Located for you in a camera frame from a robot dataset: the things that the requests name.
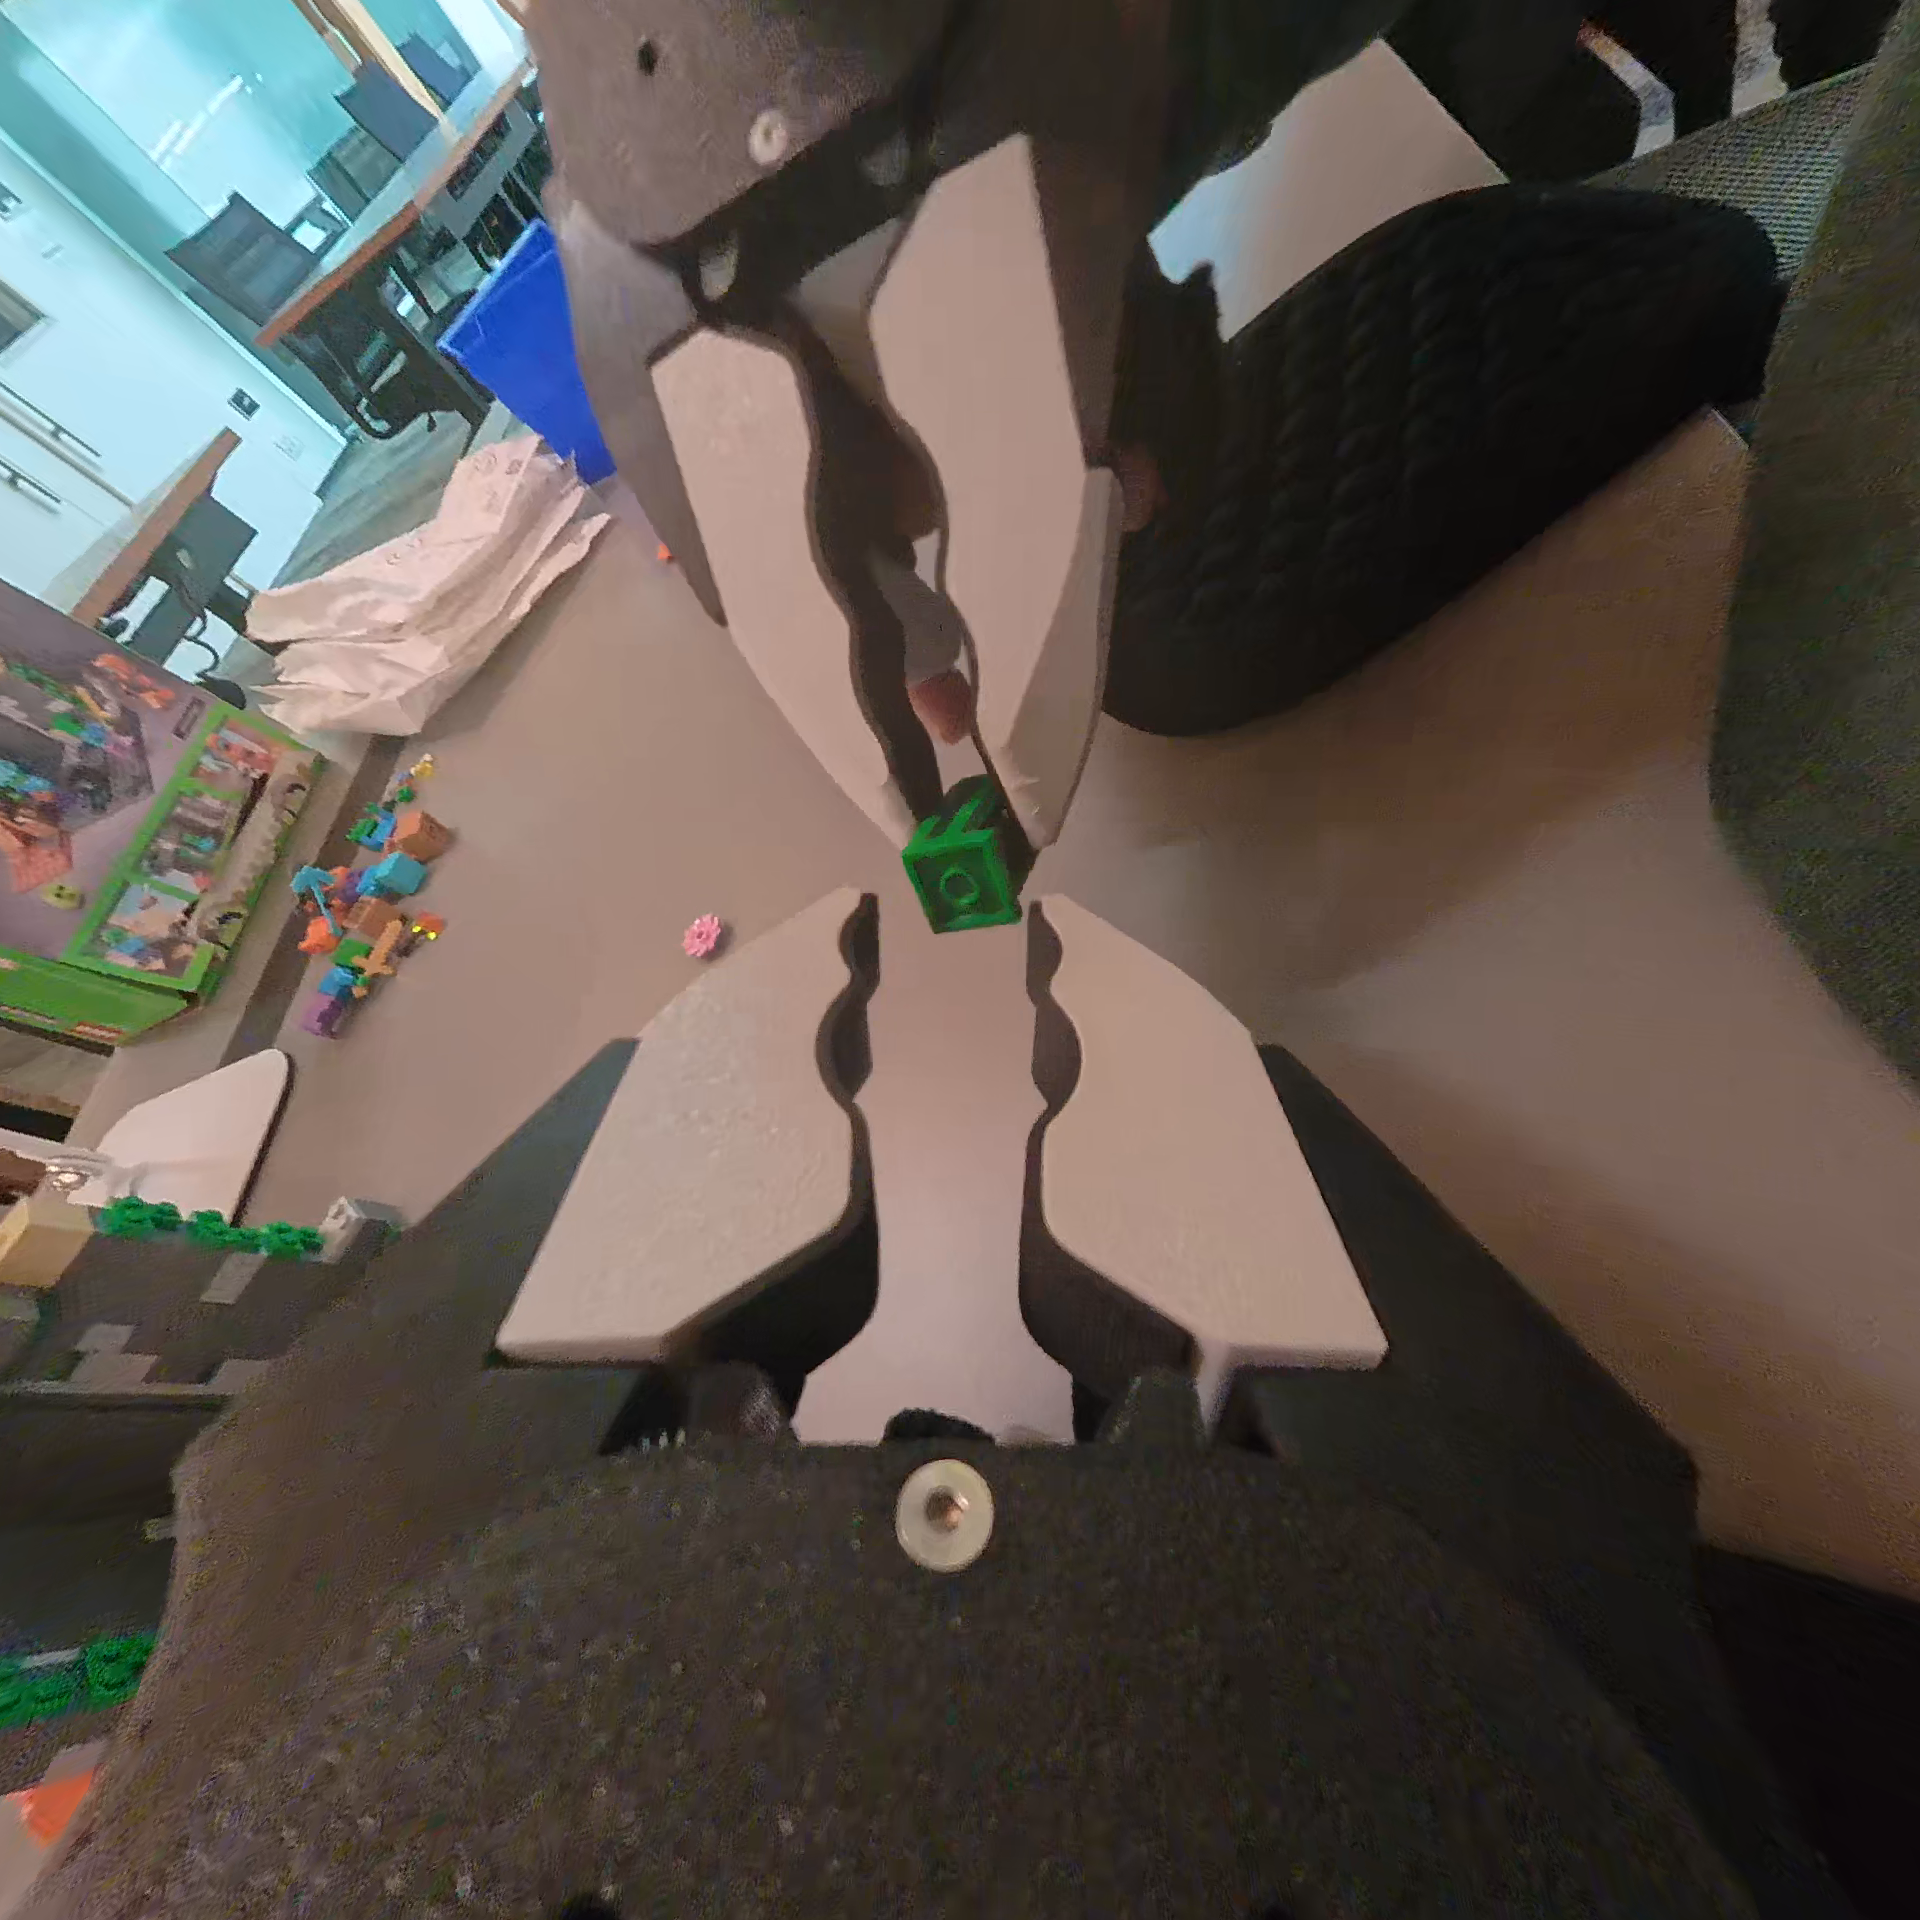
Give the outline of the blue storage bin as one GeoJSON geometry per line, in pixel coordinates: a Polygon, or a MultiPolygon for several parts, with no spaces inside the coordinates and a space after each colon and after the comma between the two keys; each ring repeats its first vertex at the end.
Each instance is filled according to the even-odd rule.
{"type": "Polygon", "coordinates": [[[570,462],[589,486],[614,473],[576,359],[556,234],[532,221],[442,327],[438,347],[472,385],[570,462]]]}

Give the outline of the pile of white paper bags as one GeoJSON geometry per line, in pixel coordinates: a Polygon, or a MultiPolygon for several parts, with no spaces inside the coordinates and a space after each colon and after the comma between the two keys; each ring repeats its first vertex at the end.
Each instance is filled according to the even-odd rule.
{"type": "Polygon", "coordinates": [[[272,675],[252,706],[300,735],[417,735],[606,526],[538,439],[464,454],[432,518],[254,602],[247,635],[272,675]]]}

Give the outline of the green toy set box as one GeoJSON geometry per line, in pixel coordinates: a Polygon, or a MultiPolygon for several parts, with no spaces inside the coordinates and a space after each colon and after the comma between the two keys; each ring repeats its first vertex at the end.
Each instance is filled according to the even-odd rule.
{"type": "Polygon", "coordinates": [[[198,1011],[324,770],[4,583],[4,1029],[106,1054],[198,1011]]]}

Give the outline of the green brick assembly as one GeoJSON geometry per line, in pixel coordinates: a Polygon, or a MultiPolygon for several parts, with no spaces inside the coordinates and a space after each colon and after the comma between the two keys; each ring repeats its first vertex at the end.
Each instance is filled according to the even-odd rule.
{"type": "Polygon", "coordinates": [[[903,847],[903,871],[934,934],[1018,924],[1034,859],[993,775],[958,781],[903,847]]]}

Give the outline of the small wooden edged table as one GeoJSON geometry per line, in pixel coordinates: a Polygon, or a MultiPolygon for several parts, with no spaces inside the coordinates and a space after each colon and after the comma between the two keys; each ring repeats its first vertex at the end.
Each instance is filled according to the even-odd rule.
{"type": "Polygon", "coordinates": [[[205,667],[193,684],[233,708],[244,708],[248,695],[224,670],[225,649],[209,626],[244,633],[252,590],[233,574],[255,527],[218,503],[212,486],[239,444],[237,431],[221,427],[45,591],[52,609],[142,661],[166,665],[181,646],[196,649],[205,667]]]}

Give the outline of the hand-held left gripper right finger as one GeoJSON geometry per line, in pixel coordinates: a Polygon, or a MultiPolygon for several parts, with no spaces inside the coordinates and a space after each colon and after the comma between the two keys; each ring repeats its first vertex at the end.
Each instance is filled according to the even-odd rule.
{"type": "Polygon", "coordinates": [[[1097,1429],[1170,1372],[1215,1429],[1233,1383],[1374,1372],[1386,1338],[1249,1029],[1068,895],[1026,918],[1018,1311],[1097,1429]]]}

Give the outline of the pile of colourful lego pieces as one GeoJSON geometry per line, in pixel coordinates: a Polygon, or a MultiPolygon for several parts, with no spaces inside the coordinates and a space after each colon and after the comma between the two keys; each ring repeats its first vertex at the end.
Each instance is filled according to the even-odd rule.
{"type": "Polygon", "coordinates": [[[301,866],[290,879],[303,913],[297,951],[319,965],[300,1014],[300,1029],[312,1041],[340,1038],[399,965],[446,927],[442,917],[422,908],[424,886],[454,842],[422,804],[437,770],[429,753],[397,767],[351,815],[344,835],[351,857],[301,866]]]}

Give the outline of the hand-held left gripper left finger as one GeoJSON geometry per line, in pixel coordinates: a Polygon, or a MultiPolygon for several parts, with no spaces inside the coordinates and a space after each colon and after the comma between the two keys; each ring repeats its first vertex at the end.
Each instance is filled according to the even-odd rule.
{"type": "Polygon", "coordinates": [[[878,1301],[879,902],[836,890],[641,1031],[495,1331],[516,1362],[745,1359],[804,1379],[878,1301]]]}

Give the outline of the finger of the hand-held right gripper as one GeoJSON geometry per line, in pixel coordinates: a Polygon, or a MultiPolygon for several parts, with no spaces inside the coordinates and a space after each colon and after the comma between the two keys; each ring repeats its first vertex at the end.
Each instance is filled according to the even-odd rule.
{"type": "Polygon", "coordinates": [[[870,301],[885,401],[943,501],[974,734],[1024,839],[1062,835],[1103,695],[1119,483],[1088,458],[1028,134],[930,187],[870,301]]]}
{"type": "Polygon", "coordinates": [[[905,693],[906,626],[828,460],[807,359],[697,327],[653,365],[721,622],[761,690],[886,842],[942,798],[905,693]]]}

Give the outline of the toy brick building model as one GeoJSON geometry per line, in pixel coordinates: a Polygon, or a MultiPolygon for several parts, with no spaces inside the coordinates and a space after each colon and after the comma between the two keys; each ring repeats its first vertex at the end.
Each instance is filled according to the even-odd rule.
{"type": "Polygon", "coordinates": [[[52,1844],[152,1655],[184,1450],[399,1234],[374,1203],[236,1228],[112,1203],[4,1290],[4,1852],[52,1844]]]}

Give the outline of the long office table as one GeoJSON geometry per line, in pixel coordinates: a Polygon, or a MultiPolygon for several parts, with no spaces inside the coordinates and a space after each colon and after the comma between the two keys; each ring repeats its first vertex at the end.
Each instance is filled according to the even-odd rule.
{"type": "Polygon", "coordinates": [[[478,70],[258,327],[258,345],[282,345],[370,441],[420,415],[486,415],[488,391],[440,351],[447,313],[426,301],[401,252],[420,234],[446,234],[490,274],[538,218],[534,74],[528,55],[478,70]]]}

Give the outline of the black office chair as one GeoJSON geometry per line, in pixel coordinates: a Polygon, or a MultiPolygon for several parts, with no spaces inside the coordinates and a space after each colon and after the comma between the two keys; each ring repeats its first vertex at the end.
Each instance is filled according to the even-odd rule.
{"type": "Polygon", "coordinates": [[[254,329],[268,327],[319,265],[319,252],[237,193],[164,257],[254,329]]]}

